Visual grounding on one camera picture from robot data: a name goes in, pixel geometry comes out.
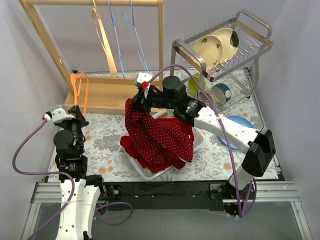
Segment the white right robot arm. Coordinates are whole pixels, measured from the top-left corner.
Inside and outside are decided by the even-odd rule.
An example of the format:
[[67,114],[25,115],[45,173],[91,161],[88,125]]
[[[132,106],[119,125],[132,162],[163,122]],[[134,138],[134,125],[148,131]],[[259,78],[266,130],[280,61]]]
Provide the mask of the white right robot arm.
[[167,109],[181,122],[228,140],[245,155],[228,179],[226,192],[230,198],[239,198],[253,178],[264,175],[276,153],[273,134],[268,128],[249,128],[215,114],[205,103],[188,96],[186,86],[177,76],[166,77],[162,82],[163,90],[151,85],[151,78],[152,75],[142,72],[136,76],[135,110],[149,113],[152,108]]

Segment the blue wire hanger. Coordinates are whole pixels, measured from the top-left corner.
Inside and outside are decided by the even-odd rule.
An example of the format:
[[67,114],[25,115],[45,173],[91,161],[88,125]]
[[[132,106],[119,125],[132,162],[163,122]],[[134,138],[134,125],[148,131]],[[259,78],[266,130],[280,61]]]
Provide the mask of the blue wire hanger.
[[143,47],[140,41],[140,36],[136,27],[133,0],[130,0],[129,2],[130,2],[130,9],[131,9],[131,17],[128,17],[126,12],[123,12],[124,21],[125,21],[127,30],[130,34],[131,40],[136,49],[136,52],[138,54],[138,57],[141,61],[142,67],[146,73],[149,73],[148,64],[147,64]]
[[108,3],[110,17],[111,17],[111,21],[112,21],[112,24],[113,24],[114,33],[115,33],[115,39],[116,39],[116,43],[117,43],[117,51],[118,51],[118,57],[119,57],[119,62],[120,62],[120,69],[121,69],[122,77],[123,77],[123,79],[125,79],[126,76],[125,76],[125,71],[124,71],[124,66],[123,66],[123,60],[122,60],[122,54],[121,54],[120,41],[119,41],[119,37],[118,37],[116,21],[115,21],[114,13],[113,13],[112,8],[111,8],[110,1],[107,0],[107,3]]

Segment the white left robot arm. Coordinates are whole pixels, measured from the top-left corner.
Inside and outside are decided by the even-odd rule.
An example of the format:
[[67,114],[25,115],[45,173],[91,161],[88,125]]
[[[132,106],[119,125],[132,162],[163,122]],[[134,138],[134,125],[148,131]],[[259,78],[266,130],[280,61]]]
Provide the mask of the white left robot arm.
[[107,191],[101,175],[87,175],[86,138],[82,128],[89,122],[78,105],[68,110],[57,105],[51,108],[51,113],[53,124],[61,128],[53,138],[63,209],[56,239],[91,240],[97,202],[105,198]]

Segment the orange hanger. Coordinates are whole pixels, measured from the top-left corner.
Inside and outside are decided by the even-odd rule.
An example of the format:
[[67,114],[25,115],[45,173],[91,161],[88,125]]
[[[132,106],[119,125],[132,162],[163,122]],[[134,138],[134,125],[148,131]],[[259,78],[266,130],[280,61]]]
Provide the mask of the orange hanger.
[[87,106],[88,106],[88,95],[89,95],[89,83],[90,83],[89,76],[84,71],[80,73],[70,73],[70,82],[73,89],[74,105],[79,105],[78,98],[80,97],[80,93],[81,93],[83,76],[85,77],[85,80],[86,80],[86,89],[85,89],[84,102],[83,102],[83,116],[86,117]]

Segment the beige plastic hanger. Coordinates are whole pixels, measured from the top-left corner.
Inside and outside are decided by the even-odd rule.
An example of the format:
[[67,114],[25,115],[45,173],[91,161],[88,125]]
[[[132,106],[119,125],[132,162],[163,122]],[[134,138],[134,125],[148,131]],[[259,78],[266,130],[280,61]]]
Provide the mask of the beige plastic hanger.
[[104,54],[106,56],[109,72],[111,75],[116,75],[118,73],[117,67],[115,64],[115,60],[114,60],[110,45],[109,45],[108,37],[105,31],[103,22],[101,20],[101,17],[96,5],[96,1],[92,0],[92,3],[93,3],[93,9],[91,10],[91,17],[94,20],[95,31],[99,38]]

